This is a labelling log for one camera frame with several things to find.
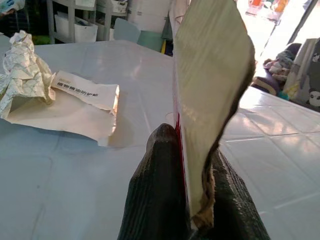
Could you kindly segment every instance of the shelf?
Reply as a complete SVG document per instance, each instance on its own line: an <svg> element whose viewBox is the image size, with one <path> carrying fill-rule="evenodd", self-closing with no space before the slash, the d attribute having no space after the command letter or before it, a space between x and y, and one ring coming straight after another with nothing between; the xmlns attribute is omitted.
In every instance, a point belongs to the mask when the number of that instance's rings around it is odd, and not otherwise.
<svg viewBox="0 0 320 240"><path fill-rule="evenodd" d="M104 14L108 14L108 9L106 6L101 6L101 5L97 5L96 6L96 10L98 12L101 12L101 13L104 13ZM111 13L112 16L117 16L117 17L126 17L127 16L127 13L119 13L119 12L112 12Z"/></svg>
<svg viewBox="0 0 320 240"><path fill-rule="evenodd" d="M70 0L51 0L55 3L58 3L58 4L61 4L61 5L64 5L66 7L72 7L74 9L79 9L79 10L84 10L84 11L95 11L96 10L96 7L88 7L88 6L78 6L78 5L75 5L75 4L72 4L70 2Z"/></svg>

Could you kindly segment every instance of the tile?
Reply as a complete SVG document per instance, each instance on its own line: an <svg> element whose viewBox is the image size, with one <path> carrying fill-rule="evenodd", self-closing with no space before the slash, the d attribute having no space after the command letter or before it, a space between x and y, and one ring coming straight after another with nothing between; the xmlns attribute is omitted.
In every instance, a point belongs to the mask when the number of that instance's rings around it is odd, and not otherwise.
<svg viewBox="0 0 320 240"><path fill-rule="evenodd" d="M283 205L277 209L282 221L297 240L319 239L320 195L306 197L298 202Z"/></svg>
<svg viewBox="0 0 320 240"><path fill-rule="evenodd" d="M225 145L257 190L271 203L296 199L317 188L267 138L227 141Z"/></svg>
<svg viewBox="0 0 320 240"><path fill-rule="evenodd" d="M239 102L240 108L252 106L289 106L290 103L254 87L248 87Z"/></svg>
<svg viewBox="0 0 320 240"><path fill-rule="evenodd" d="M60 70L69 73L80 73L83 67L87 46L80 44L55 44L35 46L35 53L38 54L49 66L52 72Z"/></svg>
<svg viewBox="0 0 320 240"><path fill-rule="evenodd" d="M113 57L115 59L118 56L126 56L127 54L132 54L133 51L128 49L132 49L131 42L124 41L104 41L104 42L96 42L94 44L86 44L88 51L85 53L86 59L106 59L111 60Z"/></svg>
<svg viewBox="0 0 320 240"><path fill-rule="evenodd" d="M140 103L128 100L127 94L120 91L116 129L109 138L108 148L145 146L150 134L151 129L148 127ZM61 137L59 148L71 153L101 149L96 141L68 132L65 132Z"/></svg>
<svg viewBox="0 0 320 240"><path fill-rule="evenodd" d="M268 94L266 92L262 93L261 100L263 102L264 106L290 106L292 103L290 103L287 100L284 100L280 97L273 96L271 94Z"/></svg>
<svg viewBox="0 0 320 240"><path fill-rule="evenodd" d="M129 181L145 151L143 146L52 156L55 171L34 239L117 239Z"/></svg>
<svg viewBox="0 0 320 240"><path fill-rule="evenodd" d="M1 156L47 155L55 150L61 132L11 124L0 119Z"/></svg>
<svg viewBox="0 0 320 240"><path fill-rule="evenodd" d="M53 167L47 157L0 157L0 239L34 239Z"/></svg>
<svg viewBox="0 0 320 240"><path fill-rule="evenodd" d="M320 188L320 147L302 134L276 136L272 141Z"/></svg>
<svg viewBox="0 0 320 240"><path fill-rule="evenodd" d="M237 160L234 156L230 153L229 149L224 145L221 144L219 147L222 154L225 156L227 161L231 164L232 168L235 170L236 174L242 178L245 183L245 186L254 202L254 205L258 212L267 211L270 207L270 204L266 200L266 198L257 190L254 184L249 179L248 175L244 172L244 170L240 167Z"/></svg>
<svg viewBox="0 0 320 240"><path fill-rule="evenodd" d="M124 55L122 51L112 55L103 54L102 51L101 54L105 57L86 56L79 72L83 78L91 79L99 84L119 84L120 87L123 82L135 82L132 74L141 68L139 56L135 56L132 52Z"/></svg>
<svg viewBox="0 0 320 240"><path fill-rule="evenodd" d="M165 123L175 127L174 113L169 112L165 115Z"/></svg>
<svg viewBox="0 0 320 240"><path fill-rule="evenodd" d="M264 103L262 101L262 98L263 95L260 90L249 87L241 97L239 107L245 109L252 106L263 106Z"/></svg>
<svg viewBox="0 0 320 240"><path fill-rule="evenodd" d="M222 137L229 140L262 136L264 133L249 118L238 112L227 124Z"/></svg>
<svg viewBox="0 0 320 240"><path fill-rule="evenodd" d="M246 113L245 115L267 135L296 134L299 132L270 107L255 106L249 110L254 113Z"/></svg>
<svg viewBox="0 0 320 240"><path fill-rule="evenodd" d="M307 109L307 108L302 107L302 106L297 107L297 109L303 115L307 116L308 118L310 118L314 122L319 123L319 119L320 119L320 113L319 112L313 111L311 109Z"/></svg>
<svg viewBox="0 0 320 240"><path fill-rule="evenodd" d="M270 212L263 212L260 218L270 239L272 240L298 240L288 230L287 226Z"/></svg>
<svg viewBox="0 0 320 240"><path fill-rule="evenodd" d="M152 132L161 124L166 122L166 115L174 111L172 99L172 79L167 78L165 81L153 83L158 91L150 91L148 83L139 86L140 105L146 121Z"/></svg>
<svg viewBox="0 0 320 240"><path fill-rule="evenodd" d="M309 133L306 136L311 139L315 144L320 146L320 133Z"/></svg>
<svg viewBox="0 0 320 240"><path fill-rule="evenodd" d="M272 109L303 133L320 132L320 125L318 122L309 118L306 114L303 114L296 107L275 106L272 107Z"/></svg>

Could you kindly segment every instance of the gray shelving unit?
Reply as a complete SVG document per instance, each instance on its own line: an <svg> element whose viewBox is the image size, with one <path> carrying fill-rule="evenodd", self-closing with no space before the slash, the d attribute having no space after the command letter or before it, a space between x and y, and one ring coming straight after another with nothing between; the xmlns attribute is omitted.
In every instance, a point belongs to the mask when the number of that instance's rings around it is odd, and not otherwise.
<svg viewBox="0 0 320 240"><path fill-rule="evenodd" d="M68 38L61 36L55 32L55 20L54 20L54 7L53 2L68 7L68 24L69 24L69 36ZM88 22L94 24L96 21L96 3L94 7L79 6L76 5L75 0L47 0L47 11L48 11L48 25L49 25L49 36L51 44L55 43L55 39L60 40L64 43L75 42L75 10L83 10L84 18Z"/></svg>
<svg viewBox="0 0 320 240"><path fill-rule="evenodd" d="M100 5L99 1L97 2L96 11L105 14L104 25L103 25L103 28L104 28L103 29L104 30L103 40L104 41L109 41L112 16L126 17L127 16L127 12L128 12L128 7L127 7L127 10L126 10L125 13L114 12L111 0L103 0L103 1L104 1L104 5Z"/></svg>

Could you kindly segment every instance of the white table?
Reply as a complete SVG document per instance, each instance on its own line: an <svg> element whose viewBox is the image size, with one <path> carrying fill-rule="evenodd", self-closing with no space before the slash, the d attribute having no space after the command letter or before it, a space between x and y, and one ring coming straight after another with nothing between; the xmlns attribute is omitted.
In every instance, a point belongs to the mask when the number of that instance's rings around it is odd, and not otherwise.
<svg viewBox="0 0 320 240"><path fill-rule="evenodd" d="M37 46L53 71L120 85L113 147L0 120L0 239L116 240L129 180L173 111L172 58L125 42Z"/></svg>
<svg viewBox="0 0 320 240"><path fill-rule="evenodd" d="M53 71L120 85L111 147L0 120L0 239L116 240L149 134L173 111L172 59L125 41L37 46ZM320 116L249 88L221 140L273 240L320 234Z"/></svg>
<svg viewBox="0 0 320 240"><path fill-rule="evenodd" d="M272 240L320 237L320 114L249 88L221 150Z"/></svg>

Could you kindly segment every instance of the white plastic container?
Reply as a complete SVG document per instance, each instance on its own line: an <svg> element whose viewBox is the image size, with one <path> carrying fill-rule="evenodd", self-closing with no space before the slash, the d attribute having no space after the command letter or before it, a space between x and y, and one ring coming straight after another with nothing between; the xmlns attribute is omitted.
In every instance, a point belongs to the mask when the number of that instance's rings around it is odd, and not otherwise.
<svg viewBox="0 0 320 240"><path fill-rule="evenodd" d="M168 15L172 0L131 0L129 9L132 13L142 12L144 14L166 17Z"/></svg>
<svg viewBox="0 0 320 240"><path fill-rule="evenodd" d="M128 11L128 21L137 25L142 31L162 33L166 24L166 20L167 16Z"/></svg>
<svg viewBox="0 0 320 240"><path fill-rule="evenodd" d="M131 0L128 21L142 31L161 33L166 24L172 0Z"/></svg>
<svg viewBox="0 0 320 240"><path fill-rule="evenodd" d="M75 0L75 5L87 8L94 8L96 0Z"/></svg>
<svg viewBox="0 0 320 240"><path fill-rule="evenodd" d="M128 7L127 1L111 0L111 2L112 2L112 11L114 13L125 14L127 12L127 7Z"/></svg>
<svg viewBox="0 0 320 240"><path fill-rule="evenodd" d="M97 0L96 4L102 7L107 7L108 0ZM128 1L111 0L112 11L114 13L125 14L127 12Z"/></svg>
<svg viewBox="0 0 320 240"><path fill-rule="evenodd" d="M98 26L98 31L96 35L97 41L106 41L105 40L105 26L100 23L95 23Z"/></svg>
<svg viewBox="0 0 320 240"><path fill-rule="evenodd" d="M58 12L54 15L56 32L64 38L69 38L69 20L68 14ZM87 22L81 18L75 17L76 22L82 21L88 26L74 24L74 39L76 43L95 42L97 40L98 26Z"/></svg>

